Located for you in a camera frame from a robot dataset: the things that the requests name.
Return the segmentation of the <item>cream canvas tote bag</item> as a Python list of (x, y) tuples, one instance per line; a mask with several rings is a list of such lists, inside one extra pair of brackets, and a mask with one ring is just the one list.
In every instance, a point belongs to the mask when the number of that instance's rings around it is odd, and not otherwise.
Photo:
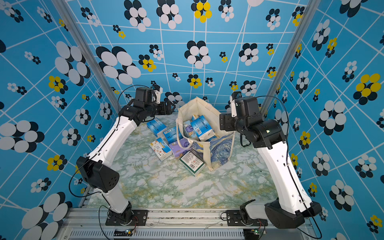
[(220, 130), (219, 116), (213, 105), (196, 97), (179, 108), (176, 118), (179, 146), (195, 150), (210, 171), (230, 160), (235, 141), (235, 132)]

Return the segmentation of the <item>orange white tissue pack back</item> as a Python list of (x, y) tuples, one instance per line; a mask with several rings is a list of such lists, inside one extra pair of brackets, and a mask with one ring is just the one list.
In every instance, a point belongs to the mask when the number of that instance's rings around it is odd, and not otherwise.
[(163, 162), (172, 155), (171, 148), (162, 138), (158, 138), (155, 141), (151, 142), (150, 147), (155, 152), (156, 156), (161, 162)]

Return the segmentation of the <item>light blue tissue pack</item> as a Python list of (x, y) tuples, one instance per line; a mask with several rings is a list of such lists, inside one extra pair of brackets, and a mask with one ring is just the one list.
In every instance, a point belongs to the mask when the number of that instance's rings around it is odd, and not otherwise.
[(192, 127), (191, 125), (191, 121), (190, 120), (187, 120), (183, 123), (183, 131), (184, 131), (184, 135), (187, 137), (187, 138), (190, 138), (190, 139), (194, 139), (194, 140), (199, 140), (194, 128)]

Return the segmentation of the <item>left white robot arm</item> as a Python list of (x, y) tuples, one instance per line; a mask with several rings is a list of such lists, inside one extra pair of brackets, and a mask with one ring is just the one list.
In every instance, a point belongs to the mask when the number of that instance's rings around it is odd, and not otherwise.
[(77, 160), (78, 172), (83, 180), (109, 205), (106, 222), (109, 226), (135, 225), (139, 222), (131, 203), (119, 187), (120, 175), (111, 166), (129, 135), (148, 117), (173, 113), (175, 105), (163, 102), (162, 92), (161, 87), (137, 88), (135, 97), (119, 111), (116, 122), (102, 142), (87, 157)]

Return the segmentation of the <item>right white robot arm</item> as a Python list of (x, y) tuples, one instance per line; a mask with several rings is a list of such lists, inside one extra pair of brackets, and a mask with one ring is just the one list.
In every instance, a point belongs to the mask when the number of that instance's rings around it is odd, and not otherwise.
[(268, 220), (278, 229), (296, 229), (305, 218), (315, 217), (322, 211), (312, 201), (296, 175), (288, 152), (288, 137), (275, 120), (264, 120), (256, 97), (243, 97), (234, 92), (230, 97), (231, 113), (220, 115), (220, 129), (236, 131), (259, 152), (275, 184), (278, 199), (259, 204), (254, 200), (240, 207), (244, 225), (257, 220)]

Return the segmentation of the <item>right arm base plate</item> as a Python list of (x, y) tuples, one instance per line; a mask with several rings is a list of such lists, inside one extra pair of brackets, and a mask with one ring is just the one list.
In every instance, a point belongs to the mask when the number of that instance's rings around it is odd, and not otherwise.
[(225, 219), (229, 227), (264, 227), (268, 221), (264, 219), (243, 220), (240, 210), (226, 210)]

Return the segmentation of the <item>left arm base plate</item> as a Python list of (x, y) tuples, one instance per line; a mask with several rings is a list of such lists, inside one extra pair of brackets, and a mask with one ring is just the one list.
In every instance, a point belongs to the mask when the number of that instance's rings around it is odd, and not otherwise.
[(108, 211), (106, 226), (145, 226), (148, 210), (128, 210), (122, 214)]

